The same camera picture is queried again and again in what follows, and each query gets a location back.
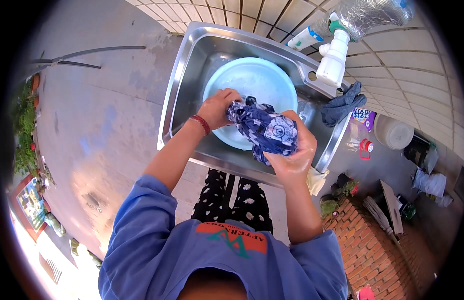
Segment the blue patterned cloth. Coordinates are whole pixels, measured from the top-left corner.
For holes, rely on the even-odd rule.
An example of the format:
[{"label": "blue patterned cloth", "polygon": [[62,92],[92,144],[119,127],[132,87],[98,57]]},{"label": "blue patterned cloth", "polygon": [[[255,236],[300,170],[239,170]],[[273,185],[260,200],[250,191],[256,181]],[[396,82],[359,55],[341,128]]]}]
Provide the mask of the blue patterned cloth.
[{"label": "blue patterned cloth", "polygon": [[254,97],[247,97],[245,101],[233,102],[227,117],[253,143],[255,160],[269,166],[263,152],[284,156],[297,152],[297,123],[276,113],[273,106],[258,104]]}]

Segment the sink basin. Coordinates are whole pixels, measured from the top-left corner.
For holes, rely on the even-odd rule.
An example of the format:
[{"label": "sink basin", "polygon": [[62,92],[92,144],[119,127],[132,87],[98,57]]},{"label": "sink basin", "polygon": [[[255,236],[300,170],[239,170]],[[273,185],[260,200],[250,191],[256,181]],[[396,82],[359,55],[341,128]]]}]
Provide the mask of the sink basin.
[{"label": "sink basin", "polygon": [[[157,149],[162,149],[187,119],[199,111],[205,86],[217,69],[241,57],[263,58],[289,75],[298,96],[297,113],[317,139],[312,166],[324,172],[337,150],[350,116],[335,127],[326,127],[322,123],[318,108],[335,98],[337,89],[309,79],[309,73],[317,71],[319,63],[273,40],[210,23],[192,22],[184,35],[165,94]],[[343,81],[341,90],[349,86]],[[233,148],[213,134],[200,141],[189,160],[281,187],[274,170],[255,161],[251,151]]]}]

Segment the bracelet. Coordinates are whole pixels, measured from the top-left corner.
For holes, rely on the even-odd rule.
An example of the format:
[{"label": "bracelet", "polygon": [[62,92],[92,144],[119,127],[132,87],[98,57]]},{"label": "bracelet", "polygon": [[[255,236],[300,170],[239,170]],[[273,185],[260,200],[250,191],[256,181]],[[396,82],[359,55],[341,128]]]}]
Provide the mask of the bracelet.
[{"label": "bracelet", "polygon": [[194,115],[190,117],[189,120],[194,120],[194,121],[199,122],[199,124],[202,125],[202,127],[204,127],[205,135],[208,135],[211,133],[211,128],[209,127],[209,125],[207,124],[207,122],[204,120],[203,117]]}]

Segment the rag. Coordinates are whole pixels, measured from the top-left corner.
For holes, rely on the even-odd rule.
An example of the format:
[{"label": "rag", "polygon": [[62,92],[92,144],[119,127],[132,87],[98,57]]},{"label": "rag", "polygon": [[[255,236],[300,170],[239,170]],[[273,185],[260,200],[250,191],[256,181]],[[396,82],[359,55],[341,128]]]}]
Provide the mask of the rag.
[{"label": "rag", "polygon": [[361,88],[362,83],[356,81],[342,96],[338,96],[322,106],[320,109],[322,122],[327,127],[334,127],[346,117],[349,112],[365,105],[367,103],[367,97],[362,93],[359,94]]},{"label": "rag", "polygon": [[271,105],[259,104],[249,96],[245,101],[232,102],[227,118],[253,143],[253,158],[267,166],[270,162],[263,152],[284,156],[297,152],[297,123],[276,113]]},{"label": "rag", "polygon": [[310,167],[307,174],[307,187],[309,188],[310,195],[316,196],[325,184],[325,177],[329,174],[329,170],[324,173],[319,173],[314,167]]}]

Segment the daisy print pants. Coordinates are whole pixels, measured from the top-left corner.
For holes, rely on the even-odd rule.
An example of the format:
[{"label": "daisy print pants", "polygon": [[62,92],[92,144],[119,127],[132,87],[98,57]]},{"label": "daisy print pants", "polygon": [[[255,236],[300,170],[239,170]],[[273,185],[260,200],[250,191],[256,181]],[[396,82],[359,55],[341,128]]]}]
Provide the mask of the daisy print pants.
[{"label": "daisy print pants", "polygon": [[192,211],[191,219],[221,223],[226,219],[232,219],[245,223],[255,231],[270,231],[273,234],[272,219],[261,184],[240,178],[237,197],[233,207],[229,208],[229,201],[223,201],[226,176],[227,173],[209,169],[199,200]]}]

